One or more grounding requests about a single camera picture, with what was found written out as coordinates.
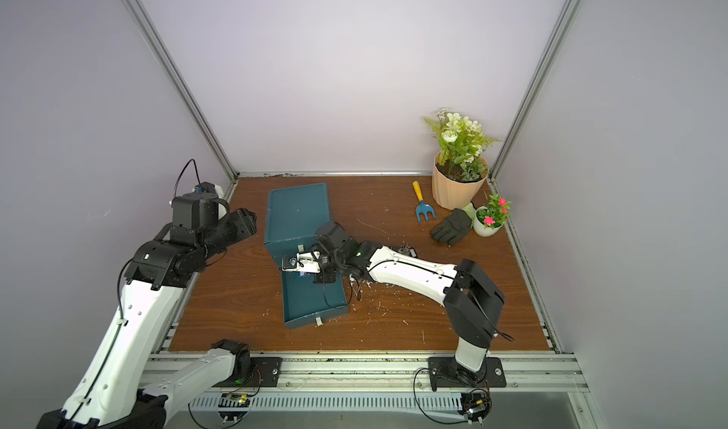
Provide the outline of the teal bottom drawer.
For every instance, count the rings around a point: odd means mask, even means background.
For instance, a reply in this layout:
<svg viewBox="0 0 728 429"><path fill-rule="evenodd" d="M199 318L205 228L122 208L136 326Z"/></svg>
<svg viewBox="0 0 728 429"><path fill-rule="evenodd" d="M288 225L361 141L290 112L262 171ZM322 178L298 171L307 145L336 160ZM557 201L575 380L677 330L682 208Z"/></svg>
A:
<svg viewBox="0 0 728 429"><path fill-rule="evenodd" d="M349 312L348 296L341 281L317 284L316 275L300 275L282 270L284 326L290 330L308 325L320 326L324 320Z"/></svg>

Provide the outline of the teal drawer cabinet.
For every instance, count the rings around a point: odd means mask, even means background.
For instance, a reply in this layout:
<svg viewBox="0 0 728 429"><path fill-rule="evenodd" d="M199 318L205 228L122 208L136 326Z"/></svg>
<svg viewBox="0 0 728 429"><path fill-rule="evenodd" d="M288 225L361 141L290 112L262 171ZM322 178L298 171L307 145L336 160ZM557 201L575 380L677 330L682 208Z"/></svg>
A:
<svg viewBox="0 0 728 429"><path fill-rule="evenodd" d="M300 185L268 192L264 245L277 268L301 248L308 251L316 231L331 220L327 184Z"/></svg>

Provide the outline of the bunch of keys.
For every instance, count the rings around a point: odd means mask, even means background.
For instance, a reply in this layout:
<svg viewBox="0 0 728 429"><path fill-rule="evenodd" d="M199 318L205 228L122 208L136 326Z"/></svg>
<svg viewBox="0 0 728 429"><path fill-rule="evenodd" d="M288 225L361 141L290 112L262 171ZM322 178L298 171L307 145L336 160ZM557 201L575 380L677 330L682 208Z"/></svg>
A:
<svg viewBox="0 0 728 429"><path fill-rule="evenodd" d="M402 254L404 256L410 256L411 258L417 258L417 252L414 248L411 248L409 246L403 246L397 250L399 254Z"/></svg>

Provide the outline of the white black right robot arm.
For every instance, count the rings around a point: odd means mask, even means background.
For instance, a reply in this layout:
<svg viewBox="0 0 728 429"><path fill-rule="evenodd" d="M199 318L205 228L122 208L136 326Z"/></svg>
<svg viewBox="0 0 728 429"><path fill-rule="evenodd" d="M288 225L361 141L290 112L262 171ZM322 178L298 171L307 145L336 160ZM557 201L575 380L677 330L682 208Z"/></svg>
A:
<svg viewBox="0 0 728 429"><path fill-rule="evenodd" d="M359 281L394 285L442 306L458 336L454 354L458 371L479 374L493 341L506 338L498 329L506 298L476 262L429 262L378 242L359 242L337 222L324 224L315 239L308 252L298 254L299 266L311 263L314 273L338 273Z"/></svg>

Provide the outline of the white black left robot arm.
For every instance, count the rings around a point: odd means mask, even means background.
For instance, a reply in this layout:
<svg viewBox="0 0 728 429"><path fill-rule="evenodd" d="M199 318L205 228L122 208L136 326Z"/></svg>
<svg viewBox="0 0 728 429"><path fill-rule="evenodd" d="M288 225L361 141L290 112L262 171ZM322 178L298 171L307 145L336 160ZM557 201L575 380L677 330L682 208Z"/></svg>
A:
<svg viewBox="0 0 728 429"><path fill-rule="evenodd" d="M191 278L212 256L257 232L254 213L231 210L208 184L176 196L173 219L122 267L118 309L83 379L40 428L162 428L197 396L254 376L247 345L221 340L167 379L140 386L155 342L166 332Z"/></svg>

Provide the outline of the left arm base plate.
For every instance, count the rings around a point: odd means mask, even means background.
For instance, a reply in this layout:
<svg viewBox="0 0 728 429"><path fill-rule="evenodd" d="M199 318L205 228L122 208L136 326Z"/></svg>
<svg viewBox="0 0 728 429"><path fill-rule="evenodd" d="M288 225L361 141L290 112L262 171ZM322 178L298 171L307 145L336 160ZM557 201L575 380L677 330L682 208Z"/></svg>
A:
<svg viewBox="0 0 728 429"><path fill-rule="evenodd" d="M282 372L282 357L262 356L238 361L231 376L215 387L275 388Z"/></svg>

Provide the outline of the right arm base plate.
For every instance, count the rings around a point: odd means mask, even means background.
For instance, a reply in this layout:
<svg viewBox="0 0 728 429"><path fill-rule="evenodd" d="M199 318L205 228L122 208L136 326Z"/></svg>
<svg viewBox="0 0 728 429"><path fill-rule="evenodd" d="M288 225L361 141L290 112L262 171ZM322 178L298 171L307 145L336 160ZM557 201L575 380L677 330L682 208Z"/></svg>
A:
<svg viewBox="0 0 728 429"><path fill-rule="evenodd" d="M432 356L428 358L428 377L433 391L456 387L507 387L504 367L497 357L485 357L481 368L474 372L459 365L454 357Z"/></svg>

